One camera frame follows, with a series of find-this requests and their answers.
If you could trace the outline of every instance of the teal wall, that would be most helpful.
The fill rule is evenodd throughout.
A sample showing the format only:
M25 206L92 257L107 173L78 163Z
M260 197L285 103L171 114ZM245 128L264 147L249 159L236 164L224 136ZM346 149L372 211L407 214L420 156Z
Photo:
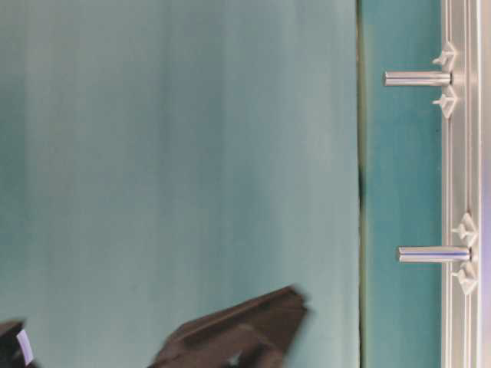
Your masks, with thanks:
M387 70L436 69L439 0L360 0L363 367L440 366L440 266L397 246L440 244L440 91L382 87Z
M290 366L358 366L354 3L7 0L0 49L0 320L43 366L290 283Z

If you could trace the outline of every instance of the black object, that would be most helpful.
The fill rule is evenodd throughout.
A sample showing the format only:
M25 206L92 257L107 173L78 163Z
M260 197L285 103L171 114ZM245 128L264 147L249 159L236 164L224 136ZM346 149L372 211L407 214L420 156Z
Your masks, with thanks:
M192 320L167 338L149 368L281 367L307 314L304 302L284 287Z
M38 368L34 362L25 365L18 334L24 329L21 320L0 323L0 368Z

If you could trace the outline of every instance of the vertical edge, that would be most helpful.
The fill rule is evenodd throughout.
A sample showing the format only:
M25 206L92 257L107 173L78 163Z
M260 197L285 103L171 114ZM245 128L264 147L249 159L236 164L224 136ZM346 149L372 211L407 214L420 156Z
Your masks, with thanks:
M450 37L450 0L441 2L442 47L451 41ZM442 245L448 245L450 198L450 122L442 115ZM442 334L441 334L441 366L451 368L451 301L452 278L451 264L442 265Z
M477 298L477 367L491 366L491 1L476 0L478 161L479 161L479 284Z

